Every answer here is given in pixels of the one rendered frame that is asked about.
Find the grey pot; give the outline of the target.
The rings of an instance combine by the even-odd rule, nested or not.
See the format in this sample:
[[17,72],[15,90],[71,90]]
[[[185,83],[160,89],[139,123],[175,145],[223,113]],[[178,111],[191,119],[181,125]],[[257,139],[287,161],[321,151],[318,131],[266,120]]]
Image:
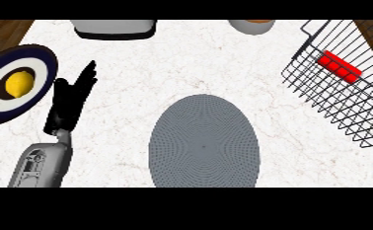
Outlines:
[[275,26],[275,20],[231,20],[229,24],[245,35],[262,35]]

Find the grey oval placemat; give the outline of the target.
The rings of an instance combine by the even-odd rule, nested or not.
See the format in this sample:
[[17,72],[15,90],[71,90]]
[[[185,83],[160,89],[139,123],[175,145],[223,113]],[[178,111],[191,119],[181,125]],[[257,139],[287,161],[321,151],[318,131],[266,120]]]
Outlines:
[[181,99],[163,113],[150,142],[160,188],[253,188],[260,176],[254,127],[237,106],[213,95]]

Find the yellow lemon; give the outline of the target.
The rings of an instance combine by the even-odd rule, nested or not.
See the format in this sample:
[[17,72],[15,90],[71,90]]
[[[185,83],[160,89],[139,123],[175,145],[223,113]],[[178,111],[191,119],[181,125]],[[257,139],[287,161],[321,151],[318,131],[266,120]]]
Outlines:
[[15,98],[21,98],[35,88],[35,77],[27,71],[17,72],[7,80],[7,92]]

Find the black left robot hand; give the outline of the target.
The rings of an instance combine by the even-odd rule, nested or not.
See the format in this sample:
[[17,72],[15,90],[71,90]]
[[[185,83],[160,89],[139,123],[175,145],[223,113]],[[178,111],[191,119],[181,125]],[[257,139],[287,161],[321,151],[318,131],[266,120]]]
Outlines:
[[61,129],[73,131],[80,118],[83,105],[97,79],[97,62],[91,61],[73,85],[64,78],[55,81],[54,106],[45,125],[45,133],[57,135]]

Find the grey toaster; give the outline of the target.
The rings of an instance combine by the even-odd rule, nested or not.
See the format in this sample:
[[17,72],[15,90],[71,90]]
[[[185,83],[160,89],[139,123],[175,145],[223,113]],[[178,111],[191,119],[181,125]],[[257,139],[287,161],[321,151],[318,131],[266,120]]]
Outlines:
[[151,38],[157,32],[157,20],[73,20],[74,31],[82,38],[133,40]]

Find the blue and white plate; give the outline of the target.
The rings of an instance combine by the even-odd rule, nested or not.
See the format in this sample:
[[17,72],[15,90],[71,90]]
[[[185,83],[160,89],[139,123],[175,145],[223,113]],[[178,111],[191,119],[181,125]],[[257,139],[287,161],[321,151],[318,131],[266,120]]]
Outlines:
[[[24,44],[0,51],[0,124],[17,118],[39,103],[54,86],[60,70],[58,57],[43,45]],[[7,81],[17,72],[35,79],[32,91],[15,98],[7,91]]]

